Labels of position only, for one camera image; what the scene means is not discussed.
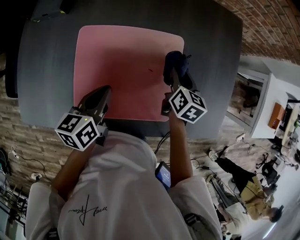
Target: brick wall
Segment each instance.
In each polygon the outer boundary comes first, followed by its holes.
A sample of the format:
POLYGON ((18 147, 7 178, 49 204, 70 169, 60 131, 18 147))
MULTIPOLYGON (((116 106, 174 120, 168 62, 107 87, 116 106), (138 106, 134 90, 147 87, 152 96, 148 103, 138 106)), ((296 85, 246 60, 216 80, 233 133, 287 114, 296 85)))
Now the brick wall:
POLYGON ((300 11, 292 0, 215 1, 242 19, 242 55, 300 65, 300 11))

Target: phone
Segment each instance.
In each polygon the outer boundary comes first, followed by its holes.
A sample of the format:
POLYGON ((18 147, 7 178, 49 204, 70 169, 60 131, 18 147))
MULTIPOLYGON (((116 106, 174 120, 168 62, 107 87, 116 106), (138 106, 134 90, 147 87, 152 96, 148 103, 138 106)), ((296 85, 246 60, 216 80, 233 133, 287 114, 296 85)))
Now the phone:
POLYGON ((164 185, 166 190, 171 187, 170 168, 165 162, 160 162, 155 170, 155 176, 164 185))

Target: pink mat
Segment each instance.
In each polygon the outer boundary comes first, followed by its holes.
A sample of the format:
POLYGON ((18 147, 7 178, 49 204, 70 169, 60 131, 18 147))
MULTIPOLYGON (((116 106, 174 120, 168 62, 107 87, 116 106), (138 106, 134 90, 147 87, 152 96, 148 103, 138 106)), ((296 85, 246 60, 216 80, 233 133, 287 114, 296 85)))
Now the pink mat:
POLYGON ((74 105, 84 95, 111 85, 106 118, 167 121, 160 115, 164 93, 165 55, 183 51, 181 37, 124 26, 85 26, 80 29, 74 69, 74 105))

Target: orange box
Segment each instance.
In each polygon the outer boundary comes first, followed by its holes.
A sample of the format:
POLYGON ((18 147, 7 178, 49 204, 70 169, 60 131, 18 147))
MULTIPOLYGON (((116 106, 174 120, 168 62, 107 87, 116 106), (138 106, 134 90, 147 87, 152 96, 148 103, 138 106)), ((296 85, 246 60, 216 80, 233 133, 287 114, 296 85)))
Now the orange box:
POLYGON ((279 103, 275 103, 271 118, 269 120, 268 126, 272 129, 277 129, 280 121, 282 121, 285 115, 285 109, 279 103))

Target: person in black pants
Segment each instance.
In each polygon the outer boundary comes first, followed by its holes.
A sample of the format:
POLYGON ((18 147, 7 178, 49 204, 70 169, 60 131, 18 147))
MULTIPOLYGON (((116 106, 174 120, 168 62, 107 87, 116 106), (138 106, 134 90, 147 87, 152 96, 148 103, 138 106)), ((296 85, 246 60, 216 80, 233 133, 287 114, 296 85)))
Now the person in black pants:
POLYGON ((213 153, 213 151, 210 151, 209 157, 225 172, 232 174, 234 183, 240 191, 241 199, 250 217, 253 220, 268 217, 271 222, 277 222, 281 218, 283 207, 272 208, 274 198, 271 197, 266 201, 267 196, 263 191, 258 177, 254 173, 246 171, 229 160, 227 158, 227 151, 228 147, 225 147, 220 157, 213 153))

